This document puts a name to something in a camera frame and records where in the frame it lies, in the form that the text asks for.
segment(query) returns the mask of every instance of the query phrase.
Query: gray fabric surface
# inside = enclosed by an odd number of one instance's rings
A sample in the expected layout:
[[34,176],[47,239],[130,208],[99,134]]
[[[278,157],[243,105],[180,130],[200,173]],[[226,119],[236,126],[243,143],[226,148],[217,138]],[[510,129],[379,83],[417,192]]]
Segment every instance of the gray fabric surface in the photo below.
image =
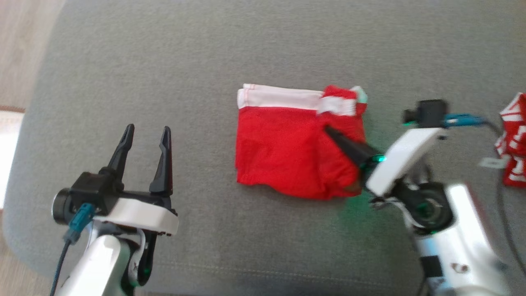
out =
[[[191,295],[407,295],[421,278],[396,209],[367,197],[315,202],[235,182],[242,83],[322,90],[361,85],[369,141],[399,137],[403,109],[445,98],[497,121],[526,91],[522,0],[69,0],[58,20],[9,180],[4,228],[24,262],[51,276],[64,227],[53,196],[109,160],[135,123],[124,183],[146,190],[162,128],[173,131],[179,233],[160,238],[152,291]],[[438,179],[466,180],[495,226],[510,284],[526,290],[495,210],[487,129],[452,131],[434,150]],[[506,190],[526,257],[526,196]],[[71,249],[64,273],[82,253]]]

